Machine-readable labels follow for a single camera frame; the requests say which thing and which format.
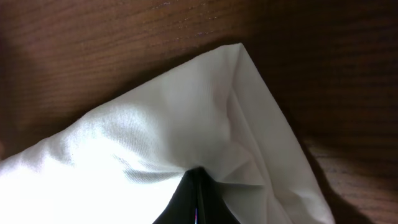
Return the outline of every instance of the wooden surface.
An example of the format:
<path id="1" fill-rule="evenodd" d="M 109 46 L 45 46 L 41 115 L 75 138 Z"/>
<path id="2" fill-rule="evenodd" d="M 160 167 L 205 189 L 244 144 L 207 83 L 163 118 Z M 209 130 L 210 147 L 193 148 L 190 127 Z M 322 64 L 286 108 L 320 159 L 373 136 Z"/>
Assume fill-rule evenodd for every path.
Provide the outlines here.
<path id="1" fill-rule="evenodd" d="M 15 154 L 243 42 L 337 223 L 398 223 L 397 12 L 385 0 L 0 0 L 0 139 Z"/>

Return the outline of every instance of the white cloth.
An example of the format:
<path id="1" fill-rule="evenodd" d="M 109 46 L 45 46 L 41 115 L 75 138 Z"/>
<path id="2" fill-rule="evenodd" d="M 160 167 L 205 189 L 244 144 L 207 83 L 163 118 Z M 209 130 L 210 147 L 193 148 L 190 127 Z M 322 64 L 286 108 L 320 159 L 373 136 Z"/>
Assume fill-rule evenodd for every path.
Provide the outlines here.
<path id="1" fill-rule="evenodd" d="M 212 50 L 0 163 L 1 223 L 152 223 L 203 166 L 242 224 L 334 223 L 243 45 Z"/>

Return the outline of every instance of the black object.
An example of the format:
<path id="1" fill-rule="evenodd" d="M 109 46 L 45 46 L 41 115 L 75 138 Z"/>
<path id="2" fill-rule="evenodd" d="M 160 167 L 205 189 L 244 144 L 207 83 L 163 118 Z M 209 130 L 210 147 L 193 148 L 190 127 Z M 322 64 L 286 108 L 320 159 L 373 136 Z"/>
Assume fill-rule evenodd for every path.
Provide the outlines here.
<path id="1" fill-rule="evenodd" d="M 203 168 L 186 171 L 154 224 L 239 224 L 225 205 L 216 182 Z"/>

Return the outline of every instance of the fabric fold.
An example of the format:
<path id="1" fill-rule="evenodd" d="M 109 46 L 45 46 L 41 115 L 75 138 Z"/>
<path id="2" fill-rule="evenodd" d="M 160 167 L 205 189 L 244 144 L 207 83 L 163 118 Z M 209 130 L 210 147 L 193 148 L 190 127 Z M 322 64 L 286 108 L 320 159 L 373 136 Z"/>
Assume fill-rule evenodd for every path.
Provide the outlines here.
<path id="1" fill-rule="evenodd" d="M 152 223 L 196 167 L 223 183 L 242 224 L 333 223 L 241 44 L 199 55 L 0 162 L 1 218 Z"/>

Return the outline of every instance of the wood grain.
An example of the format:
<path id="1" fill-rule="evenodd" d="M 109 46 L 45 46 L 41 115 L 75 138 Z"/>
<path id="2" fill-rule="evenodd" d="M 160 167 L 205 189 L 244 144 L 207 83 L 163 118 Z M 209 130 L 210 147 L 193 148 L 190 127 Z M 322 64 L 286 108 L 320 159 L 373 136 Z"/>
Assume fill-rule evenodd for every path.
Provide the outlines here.
<path id="1" fill-rule="evenodd" d="M 13 155 L 243 42 L 337 223 L 398 223 L 397 11 L 387 0 L 0 0 L 0 139 Z"/>

